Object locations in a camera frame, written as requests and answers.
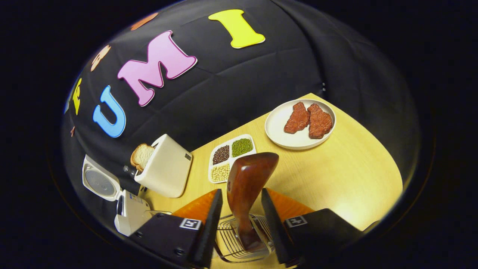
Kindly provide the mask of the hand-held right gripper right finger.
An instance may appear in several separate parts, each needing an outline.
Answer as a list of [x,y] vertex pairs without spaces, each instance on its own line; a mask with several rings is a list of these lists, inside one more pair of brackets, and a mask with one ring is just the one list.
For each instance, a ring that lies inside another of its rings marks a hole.
[[324,268],[364,235],[334,211],[314,211],[270,188],[261,203],[278,262],[287,268]]

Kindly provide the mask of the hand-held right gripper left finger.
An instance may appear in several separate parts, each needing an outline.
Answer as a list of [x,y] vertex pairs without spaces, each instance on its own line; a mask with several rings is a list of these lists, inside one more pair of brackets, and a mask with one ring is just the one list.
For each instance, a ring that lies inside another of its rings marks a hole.
[[173,214],[154,213],[129,240],[159,269],[210,268],[222,204],[221,189],[214,189]]

